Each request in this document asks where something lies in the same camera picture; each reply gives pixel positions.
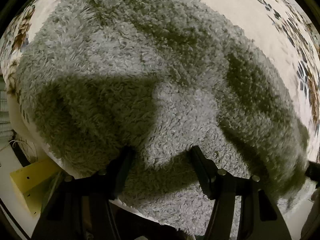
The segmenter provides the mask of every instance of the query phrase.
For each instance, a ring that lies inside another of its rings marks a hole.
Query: yellow block
[[[61,170],[53,160],[45,159],[10,173],[16,195],[32,216],[40,214],[50,181]]]

